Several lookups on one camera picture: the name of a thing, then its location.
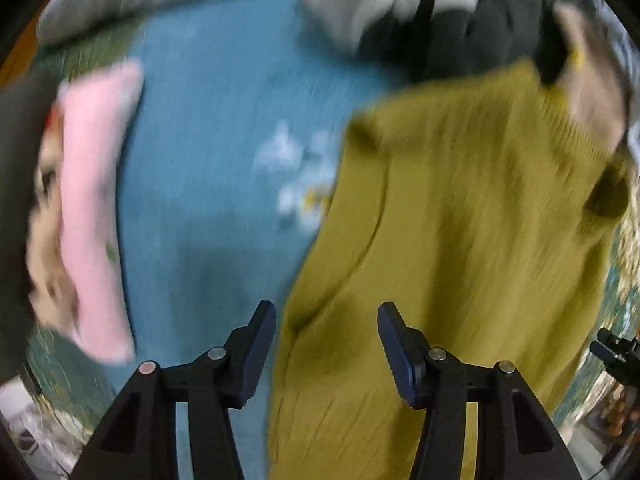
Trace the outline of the olive green knit sweater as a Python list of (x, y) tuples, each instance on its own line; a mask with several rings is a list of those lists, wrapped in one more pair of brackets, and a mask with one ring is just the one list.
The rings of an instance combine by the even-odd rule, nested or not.
[(408, 476), (422, 419), (378, 338), (385, 301), (464, 362), (512, 361), (553, 410), (600, 309), (628, 196), (623, 159), (529, 60), (355, 115), (283, 311), (271, 477)]

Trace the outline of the folded pink garment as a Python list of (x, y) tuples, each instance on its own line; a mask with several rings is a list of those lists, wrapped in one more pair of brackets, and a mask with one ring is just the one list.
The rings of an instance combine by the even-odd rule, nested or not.
[(62, 84), (34, 174), (29, 301), (38, 324), (107, 365), (134, 357), (116, 226), (117, 166), (144, 83), (125, 58)]

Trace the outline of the beige fuzzy sweater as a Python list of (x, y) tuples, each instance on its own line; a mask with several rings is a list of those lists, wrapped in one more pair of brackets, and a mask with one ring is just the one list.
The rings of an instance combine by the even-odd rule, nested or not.
[(626, 75), (597, 25), (577, 6), (555, 3), (553, 16), (567, 46), (556, 84), (570, 117), (605, 151), (614, 153), (629, 124), (630, 90)]

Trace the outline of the blue floral bed sheet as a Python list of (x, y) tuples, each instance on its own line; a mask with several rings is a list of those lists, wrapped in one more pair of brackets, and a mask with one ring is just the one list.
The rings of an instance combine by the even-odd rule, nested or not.
[[(278, 312), (276, 339), (256, 393), (233, 412), (231, 425), (245, 477), (274, 479), (271, 388), (283, 311), (328, 213), (350, 120), (421, 84), (534, 61), (414, 82), (397, 68), (338, 52), (302, 0), (177, 6), (151, 16), (139, 42), (112, 64), (125, 58), (139, 60), (144, 73), (116, 179), (134, 357), (98, 363), (66, 337), (40, 330), (37, 378), (52, 406), (71, 415), (86, 408), (88, 427), (96, 429), (139, 362), (189, 363), (268, 300)], [(597, 331), (631, 335), (639, 327), (600, 315), (610, 295), (626, 309), (639, 307), (638, 289), (620, 291), (624, 226), (639, 211), (627, 138), (626, 131), (610, 153), (626, 165), (629, 196), (613, 234), (600, 309), (562, 399), (544, 408), (558, 427), (574, 395), (589, 389), (580, 373)]]

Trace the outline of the folded dark grey garment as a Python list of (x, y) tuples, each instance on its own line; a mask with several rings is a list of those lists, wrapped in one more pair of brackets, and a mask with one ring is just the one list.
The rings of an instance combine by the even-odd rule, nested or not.
[(28, 216), (34, 202), (34, 171), (44, 124), (58, 80), (31, 72), (1, 90), (1, 381), (20, 374), (35, 325), (26, 268)]

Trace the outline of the black white garment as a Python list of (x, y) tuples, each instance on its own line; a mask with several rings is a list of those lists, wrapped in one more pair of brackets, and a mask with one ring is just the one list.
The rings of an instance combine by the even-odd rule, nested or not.
[(334, 47), (414, 82), (485, 73), (520, 58), (555, 81), (568, 47), (558, 0), (303, 0)]

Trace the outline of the orange wooden headboard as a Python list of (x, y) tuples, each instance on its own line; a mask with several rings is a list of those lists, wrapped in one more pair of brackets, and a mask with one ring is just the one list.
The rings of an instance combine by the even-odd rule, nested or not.
[(2, 88), (12, 84), (13, 81), (24, 75), (28, 71), (30, 64), (32, 64), (38, 49), (37, 22), (38, 15), (34, 15), (21, 32), (21, 35), (17, 37), (13, 48), (2, 63), (0, 70)]

